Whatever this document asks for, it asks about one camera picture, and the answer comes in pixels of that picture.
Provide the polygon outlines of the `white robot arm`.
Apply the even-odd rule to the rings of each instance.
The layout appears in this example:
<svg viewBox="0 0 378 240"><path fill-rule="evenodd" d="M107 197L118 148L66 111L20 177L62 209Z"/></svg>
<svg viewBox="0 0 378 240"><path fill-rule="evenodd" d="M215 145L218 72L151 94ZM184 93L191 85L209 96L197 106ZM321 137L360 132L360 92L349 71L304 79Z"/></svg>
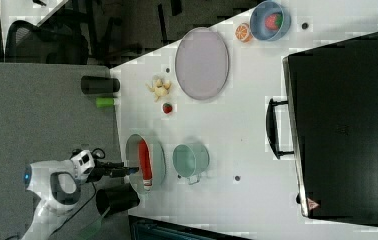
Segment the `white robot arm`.
<svg viewBox="0 0 378 240"><path fill-rule="evenodd" d="M26 167L26 190L40 201L33 220L21 240L48 240L68 219L80 201L81 186L99 181L103 176L125 177L137 173L138 167L98 160L41 161Z"/></svg>

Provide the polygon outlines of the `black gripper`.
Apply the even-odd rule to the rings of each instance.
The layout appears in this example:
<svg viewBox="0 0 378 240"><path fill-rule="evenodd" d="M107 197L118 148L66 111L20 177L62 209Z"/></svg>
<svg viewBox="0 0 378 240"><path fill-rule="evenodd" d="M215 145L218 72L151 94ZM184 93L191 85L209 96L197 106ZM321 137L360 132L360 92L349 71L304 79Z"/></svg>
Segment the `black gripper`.
<svg viewBox="0 0 378 240"><path fill-rule="evenodd" d="M104 176L110 176L111 178L122 178L135 174L139 171L138 167L124 167L124 163L113 163L113 162L101 162L96 160L95 167L92 169L91 173L87 178L87 182L97 182L101 180Z"/></svg>

